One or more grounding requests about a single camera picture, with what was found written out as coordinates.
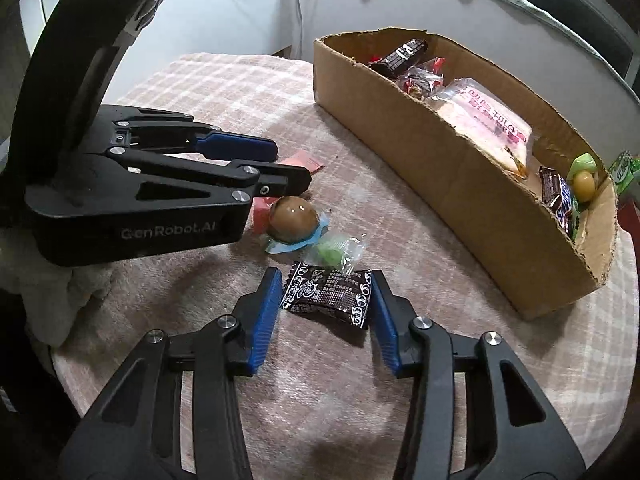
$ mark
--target blue gripper pad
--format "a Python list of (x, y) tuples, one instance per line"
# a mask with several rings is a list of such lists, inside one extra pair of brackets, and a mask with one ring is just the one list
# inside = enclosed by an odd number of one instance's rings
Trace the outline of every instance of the blue gripper pad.
[(276, 316), (282, 301), (282, 273), (275, 267), (270, 267), (255, 292), (260, 301), (260, 307), (253, 330), (248, 333), (250, 346), (247, 367), (251, 375), (264, 363), (276, 323)]
[(372, 294), (369, 305), (369, 311), (371, 312), (370, 323), (373, 331), (376, 333), (383, 361), (389, 367), (391, 373), (398, 376), (402, 366), (398, 348), (398, 332), (396, 331), (396, 327), (385, 302), (384, 296), (387, 295), (383, 295), (383, 291), (391, 295), (388, 283), (382, 272), (380, 270), (374, 270)]
[(215, 160), (241, 158), (274, 162), (278, 158), (278, 145), (271, 139), (219, 131), (213, 131), (204, 139), (198, 139), (196, 149), (205, 157)]

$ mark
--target cardboard box front panel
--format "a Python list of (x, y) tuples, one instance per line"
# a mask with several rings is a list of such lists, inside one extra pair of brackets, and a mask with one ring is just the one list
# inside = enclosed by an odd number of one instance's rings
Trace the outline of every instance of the cardboard box front panel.
[(523, 316), (553, 311), (595, 290), (606, 278), (615, 239), (610, 182), (601, 186), (586, 235), (574, 247), (526, 186), (364, 65), (412, 38), (427, 39), (430, 54), (447, 57), (446, 82), (473, 77), (543, 133), (534, 149), (543, 164), (566, 172), (573, 158), (590, 152), (602, 168), (580, 135), (521, 82), (455, 42), (421, 31), (384, 29), (317, 41), (316, 101), (436, 210)]

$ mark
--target plaid tablecloth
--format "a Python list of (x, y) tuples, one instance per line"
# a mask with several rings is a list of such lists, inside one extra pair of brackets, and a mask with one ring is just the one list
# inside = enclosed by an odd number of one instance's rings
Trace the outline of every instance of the plaid tablecloth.
[[(331, 229), (366, 232), (363, 265), (383, 269), (450, 332), (500, 332), (544, 389), (590, 464), (619, 428), (636, 362), (638, 282), (620, 230), (607, 285), (577, 304), (524, 322), (440, 218), (371, 150), (314, 104), (312, 66), (268, 56), (194, 54), (171, 63), (121, 104), (188, 112), (225, 130), (271, 137), (281, 156), (305, 149), (325, 161), (310, 199)], [(199, 329), (254, 291), (268, 258), (250, 232), (228, 246), (116, 264), (113, 288), (89, 304), (53, 353), (60, 380), (84, 413), (142, 335)], [(388, 479), (411, 394), (372, 350), (369, 332), (281, 312), (265, 364), (237, 382), (257, 479)], [(193, 468), (191, 385), (183, 384), (183, 463)], [(456, 428), (454, 462), (462, 466)]]

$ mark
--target white towel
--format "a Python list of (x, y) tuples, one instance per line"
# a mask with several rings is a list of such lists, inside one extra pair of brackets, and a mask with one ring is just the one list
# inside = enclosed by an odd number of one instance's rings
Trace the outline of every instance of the white towel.
[(78, 311), (109, 293), (112, 272), (111, 264), (59, 267), (44, 259), (30, 231), (0, 230), (0, 288), (22, 296), (29, 328), (44, 344), (62, 345)]

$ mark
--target pink checkered tablecloth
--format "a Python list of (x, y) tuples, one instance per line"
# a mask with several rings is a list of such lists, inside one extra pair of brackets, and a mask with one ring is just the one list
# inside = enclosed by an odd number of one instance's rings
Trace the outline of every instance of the pink checkered tablecloth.
[[(638, 281), (628, 233), (619, 230), (606, 286), (525, 322), (429, 206), (314, 103), (311, 64), (193, 54), (120, 103), (187, 112), (227, 131), (271, 137), (283, 158), (304, 149), (324, 160), (310, 200), (328, 213), (331, 229), (367, 233), (364, 267), (382, 269), (395, 294), (450, 332), (500, 332), (588, 465), (611, 441), (625, 410), (638, 340)], [(246, 232), (228, 246), (116, 264), (111, 293), (81, 311), (68, 341), (53, 353), (66, 392), (84, 413), (147, 330), (197, 330), (255, 290), (267, 266), (287, 272), (288, 263), (270, 259), (259, 238)], [(369, 332), (280, 312), (265, 364), (256, 377), (237, 382), (254, 477), (391, 478), (411, 387), (386, 370)], [(190, 395), (187, 378), (183, 465), (193, 470)], [(454, 461), (460, 466), (459, 429)]]

